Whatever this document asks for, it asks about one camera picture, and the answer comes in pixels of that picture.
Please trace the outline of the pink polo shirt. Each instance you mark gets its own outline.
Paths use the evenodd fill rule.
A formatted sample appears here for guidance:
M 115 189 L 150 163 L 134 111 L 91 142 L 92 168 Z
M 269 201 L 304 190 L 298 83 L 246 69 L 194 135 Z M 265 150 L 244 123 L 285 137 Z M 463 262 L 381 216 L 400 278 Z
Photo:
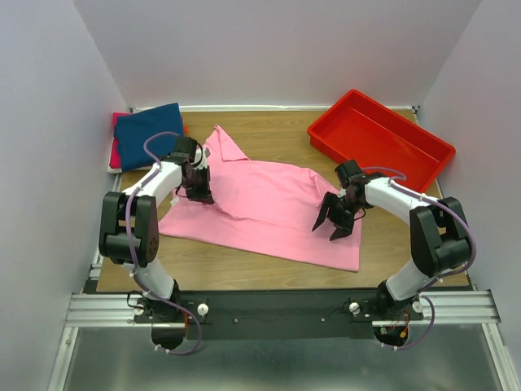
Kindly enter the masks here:
M 295 165 L 251 160 L 219 126 L 206 139 L 213 204 L 173 198 L 159 222 L 162 235 L 194 239 L 338 270 L 360 267 L 361 223 L 331 240 L 334 225 L 313 228 L 327 192 L 319 173 Z

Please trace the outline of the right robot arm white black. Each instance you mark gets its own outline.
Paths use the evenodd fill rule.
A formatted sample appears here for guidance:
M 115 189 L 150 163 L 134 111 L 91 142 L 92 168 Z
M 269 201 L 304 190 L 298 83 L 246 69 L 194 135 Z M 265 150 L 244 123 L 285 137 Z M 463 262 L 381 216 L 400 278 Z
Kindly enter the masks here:
M 473 264 L 477 246 L 460 202 L 436 199 L 410 190 L 380 172 L 340 175 L 342 191 L 327 192 L 321 203 L 316 230 L 333 223 L 330 240 L 350 236 L 360 211 L 385 209 L 409 226 L 411 259 L 377 287 L 370 304 L 384 319 L 393 319 L 438 279 L 462 273 Z

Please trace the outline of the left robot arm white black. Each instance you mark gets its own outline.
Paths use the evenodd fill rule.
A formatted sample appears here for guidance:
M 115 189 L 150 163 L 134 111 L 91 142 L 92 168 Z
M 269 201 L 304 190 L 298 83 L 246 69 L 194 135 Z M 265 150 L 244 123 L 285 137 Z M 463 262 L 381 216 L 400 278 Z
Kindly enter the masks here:
M 153 313 L 164 322 L 173 321 L 180 313 L 191 316 L 181 306 L 176 280 L 158 258 L 158 205 L 178 188 L 185 190 L 189 201 L 213 203 L 206 163 L 155 163 L 133 186 L 109 191 L 103 197 L 99 229 L 100 254 L 129 271 L 152 304 Z

